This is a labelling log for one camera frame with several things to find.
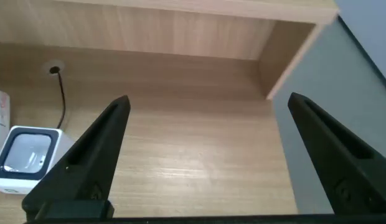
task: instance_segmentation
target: wood grain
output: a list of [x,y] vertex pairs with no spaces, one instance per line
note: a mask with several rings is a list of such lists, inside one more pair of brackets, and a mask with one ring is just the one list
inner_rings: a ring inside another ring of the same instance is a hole
[[274,21],[45,0],[0,0],[0,42],[256,60]]
[[[300,35],[302,35],[301,38],[304,41],[303,41],[302,45],[299,47],[299,49],[295,52],[294,57],[289,61],[289,63],[287,64],[287,66],[285,67],[283,72],[281,72],[281,73],[278,72],[277,74],[275,72],[266,74],[267,71],[270,72],[269,68],[268,68],[268,70],[266,70],[266,66],[265,66],[265,69],[264,68],[261,69],[261,67],[260,67],[260,71],[261,71],[260,75],[262,77],[261,80],[262,81],[264,81],[266,79],[268,81],[273,80],[270,83],[268,82],[268,87],[270,87],[270,88],[268,88],[269,92],[266,93],[267,100],[271,100],[276,95],[277,91],[283,86],[287,77],[290,75],[291,72],[293,72],[295,67],[302,60],[305,53],[309,50],[309,48],[312,46],[313,42],[318,38],[319,34],[322,32],[323,29],[324,29],[324,25],[318,24],[318,25],[315,25],[312,29],[310,29],[307,35],[304,35],[304,33],[305,33],[304,30],[301,30],[302,31],[301,34],[299,32],[297,32],[295,34],[295,35],[297,35],[298,38]],[[265,78],[265,77],[271,77],[272,74],[274,74],[273,78],[271,78],[271,79]]]
[[334,0],[46,0],[165,9],[316,24],[338,13]]
[[[131,100],[110,194],[116,217],[297,212],[256,62],[1,44],[12,124],[57,124],[57,79],[40,70],[52,58],[66,64],[63,129],[72,138],[111,100]],[[0,193],[0,223],[24,221],[21,199]]]
[[298,22],[278,21],[275,24],[259,60],[259,84],[267,99],[273,98],[289,72],[309,48],[310,44],[306,42],[313,27],[314,24]]

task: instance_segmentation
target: wooden panel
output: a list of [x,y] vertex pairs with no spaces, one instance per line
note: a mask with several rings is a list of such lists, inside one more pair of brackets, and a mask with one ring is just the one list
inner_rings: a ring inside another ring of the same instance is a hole
[[338,13],[334,0],[55,0],[112,6],[166,9],[282,21],[330,23]]
[[[110,200],[116,217],[296,213],[271,102],[251,61],[0,45],[12,124],[54,127],[49,59],[64,60],[65,132],[77,139],[128,94],[131,115]],[[22,223],[22,197],[0,193],[0,223]]]
[[276,23],[259,62],[259,84],[267,99],[273,98],[293,69],[292,61],[295,61],[295,66],[308,49],[309,45],[305,42],[313,27],[313,24],[298,22]]
[[42,0],[0,0],[0,42],[256,60],[273,21]]

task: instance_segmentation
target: white packaging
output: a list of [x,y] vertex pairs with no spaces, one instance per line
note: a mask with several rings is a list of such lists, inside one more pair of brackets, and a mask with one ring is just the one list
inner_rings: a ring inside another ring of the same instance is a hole
[[13,126],[0,153],[0,192],[28,194],[73,144],[60,129]]
[[10,128],[10,99],[9,95],[0,91],[0,152],[7,138]]

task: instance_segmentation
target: black cable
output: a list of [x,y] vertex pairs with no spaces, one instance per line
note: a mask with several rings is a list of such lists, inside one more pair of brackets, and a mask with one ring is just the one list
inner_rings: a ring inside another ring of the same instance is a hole
[[64,115],[66,114],[66,99],[64,97],[63,81],[62,81],[62,76],[60,75],[60,71],[57,72],[57,77],[59,78],[59,85],[60,85],[60,91],[62,92],[62,102],[63,102],[62,116],[60,117],[59,124],[56,127],[57,129],[59,129],[63,123]]

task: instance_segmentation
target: white box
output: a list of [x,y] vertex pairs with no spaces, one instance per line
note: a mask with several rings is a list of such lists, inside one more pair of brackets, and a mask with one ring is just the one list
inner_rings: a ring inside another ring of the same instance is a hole
[[73,144],[60,129],[13,126],[0,153],[0,191],[28,194]]

